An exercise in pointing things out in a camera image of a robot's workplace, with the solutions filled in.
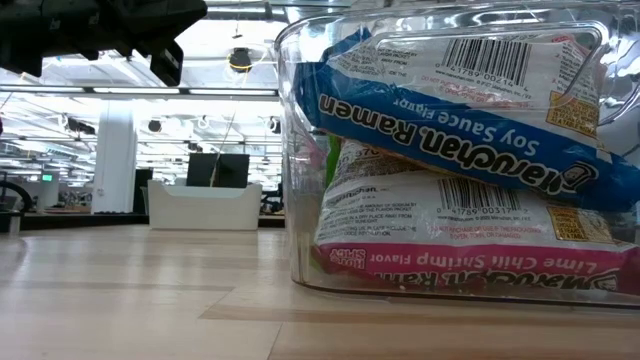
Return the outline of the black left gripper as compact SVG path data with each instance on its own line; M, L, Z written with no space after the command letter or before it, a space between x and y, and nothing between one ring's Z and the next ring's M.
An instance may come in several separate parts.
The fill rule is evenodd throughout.
M1 67L40 75L43 59L80 54L93 61L102 51L148 56L129 21L138 1L14 0L1 3ZM151 2L151 48L168 47L208 12L204 0Z

